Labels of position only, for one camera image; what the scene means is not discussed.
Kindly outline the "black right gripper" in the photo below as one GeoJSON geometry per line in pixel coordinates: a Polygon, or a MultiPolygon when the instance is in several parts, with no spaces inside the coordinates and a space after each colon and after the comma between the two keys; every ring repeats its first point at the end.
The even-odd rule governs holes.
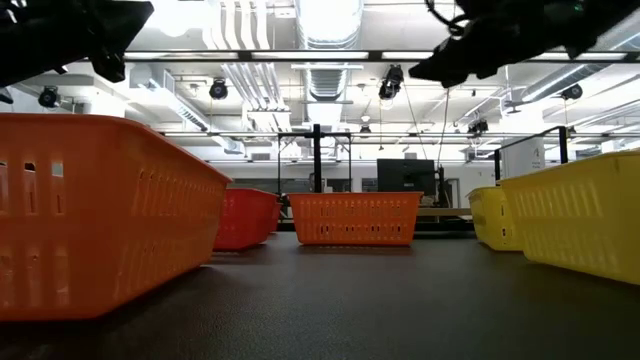
{"type": "Polygon", "coordinates": [[[557,47],[574,59],[638,9],[640,0],[467,0],[468,36],[446,38],[408,73],[449,88],[557,47]]]}

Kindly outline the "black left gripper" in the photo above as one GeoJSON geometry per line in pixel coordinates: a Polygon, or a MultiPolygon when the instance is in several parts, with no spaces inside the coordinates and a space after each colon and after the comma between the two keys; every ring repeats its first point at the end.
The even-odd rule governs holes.
{"type": "Polygon", "coordinates": [[[149,0],[0,0],[0,88],[87,58],[110,81],[125,80],[124,52],[154,13],[149,0]],[[99,8],[105,19],[99,19],[99,8]]]}

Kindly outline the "yellow plastic basket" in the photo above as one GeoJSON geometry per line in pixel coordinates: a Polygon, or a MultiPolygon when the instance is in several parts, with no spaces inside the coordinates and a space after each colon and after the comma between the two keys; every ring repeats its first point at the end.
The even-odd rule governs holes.
{"type": "Polygon", "coordinates": [[[640,150],[500,182],[527,259],[640,285],[640,150]]]}
{"type": "Polygon", "coordinates": [[[476,188],[467,195],[467,198],[474,231],[480,242],[495,251],[521,252],[523,250],[501,187],[476,188]]]}

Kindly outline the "orange plastic basket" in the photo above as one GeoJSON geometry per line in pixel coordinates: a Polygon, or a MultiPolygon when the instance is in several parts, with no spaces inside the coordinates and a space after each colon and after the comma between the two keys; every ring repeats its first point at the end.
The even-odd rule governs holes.
{"type": "Polygon", "coordinates": [[[0,114],[0,323],[96,318],[206,263],[228,183],[135,121],[0,114]]]}
{"type": "Polygon", "coordinates": [[[408,246],[421,199],[420,192],[289,195],[303,245],[408,246]]]}

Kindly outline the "light wooden shelf board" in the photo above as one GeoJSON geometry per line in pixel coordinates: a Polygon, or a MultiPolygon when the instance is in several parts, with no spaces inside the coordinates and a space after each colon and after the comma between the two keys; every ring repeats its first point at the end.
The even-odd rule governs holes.
{"type": "Polygon", "coordinates": [[[419,216],[429,217],[462,217],[471,216],[470,208],[418,208],[419,216]]]}

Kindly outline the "black computer monitor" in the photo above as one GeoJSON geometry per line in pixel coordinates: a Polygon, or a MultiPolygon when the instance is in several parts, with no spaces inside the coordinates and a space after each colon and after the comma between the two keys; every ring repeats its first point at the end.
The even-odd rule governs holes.
{"type": "Polygon", "coordinates": [[[433,160],[378,159],[377,188],[379,192],[422,192],[436,195],[436,173],[433,160]]]}

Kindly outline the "black table mat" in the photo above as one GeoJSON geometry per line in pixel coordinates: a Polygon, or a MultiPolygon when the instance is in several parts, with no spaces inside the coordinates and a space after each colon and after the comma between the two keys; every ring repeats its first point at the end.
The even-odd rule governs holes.
{"type": "Polygon", "coordinates": [[[0,360],[640,360],[640,287],[471,239],[219,254],[95,320],[0,324],[0,360]]]}

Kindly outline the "silver ventilation duct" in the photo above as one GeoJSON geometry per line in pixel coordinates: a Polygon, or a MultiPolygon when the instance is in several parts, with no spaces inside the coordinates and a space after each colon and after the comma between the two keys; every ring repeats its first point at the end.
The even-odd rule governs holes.
{"type": "MultiPolygon", "coordinates": [[[[295,0],[298,46],[304,50],[360,48],[364,0],[295,0]]],[[[343,94],[347,70],[307,70],[306,88],[317,101],[335,101],[343,94]]]]}

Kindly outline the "black metal table frame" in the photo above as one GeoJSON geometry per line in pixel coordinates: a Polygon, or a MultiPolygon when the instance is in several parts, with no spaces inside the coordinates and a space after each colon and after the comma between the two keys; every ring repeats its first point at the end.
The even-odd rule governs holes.
{"type": "MultiPolygon", "coordinates": [[[[449,164],[449,165],[469,165],[469,164],[475,164],[475,163],[488,163],[491,162],[493,165],[493,174],[494,174],[494,183],[497,183],[501,178],[504,177],[504,174],[502,173],[502,166],[503,163],[505,162],[505,158],[502,155],[502,152],[506,151],[508,148],[511,147],[515,147],[515,146],[519,146],[522,143],[525,142],[529,142],[532,139],[536,139],[536,138],[545,138],[548,137],[551,133],[553,132],[557,132],[557,139],[558,139],[558,145],[557,148],[559,149],[559,159],[558,160],[551,160],[551,163],[560,163],[560,164],[566,164],[570,161],[570,157],[569,157],[569,138],[570,138],[570,131],[569,128],[567,126],[556,126],[556,127],[552,127],[549,128],[545,131],[542,131],[540,133],[535,133],[532,134],[530,136],[526,136],[526,137],[521,137],[519,139],[517,139],[516,141],[511,141],[510,143],[498,147],[492,151],[489,151],[485,154],[481,154],[481,155],[476,155],[473,159],[471,160],[445,160],[442,161],[441,159],[437,159],[434,163],[435,163],[435,170],[437,171],[436,173],[436,201],[434,202],[434,205],[432,207],[424,207],[422,205],[420,205],[419,207],[422,208],[454,208],[454,207],[450,207],[449,205],[446,205],[444,203],[444,201],[447,199],[446,195],[445,195],[445,188],[444,188],[444,181],[446,180],[446,171],[444,170],[443,164],[449,164]]],[[[320,140],[324,137],[333,137],[333,138],[340,138],[340,137],[344,137],[347,140],[347,146],[344,148],[344,150],[348,153],[348,159],[346,162],[347,165],[347,182],[348,182],[348,186],[349,186],[349,191],[352,192],[353,191],[353,157],[352,157],[352,153],[353,153],[353,138],[358,135],[360,136],[360,133],[356,134],[356,133],[350,133],[350,132],[335,132],[335,133],[327,133],[327,132],[323,132],[320,130],[320,126],[319,125],[314,125],[313,126],[313,130],[310,132],[279,132],[276,133],[277,136],[277,145],[278,145],[278,156],[277,156],[277,194],[280,198],[287,198],[287,195],[283,194],[283,190],[282,190],[282,171],[281,171],[281,167],[282,167],[282,157],[281,157],[281,153],[284,150],[284,148],[282,147],[282,141],[284,138],[297,138],[297,137],[304,137],[304,138],[308,138],[312,141],[312,152],[313,152],[313,156],[311,160],[290,160],[288,161],[288,164],[306,164],[306,165],[312,165],[313,169],[312,169],[312,191],[315,193],[322,193],[324,191],[324,185],[323,185],[323,175],[322,175],[322,169],[323,166],[325,164],[329,164],[329,165],[336,165],[336,166],[342,166],[345,164],[343,159],[333,159],[330,160],[329,162],[327,162],[326,160],[322,159],[321,156],[321,149],[320,149],[320,140]]],[[[454,218],[454,217],[430,217],[430,218],[434,218],[436,220],[440,220],[441,218],[454,218]]]]}

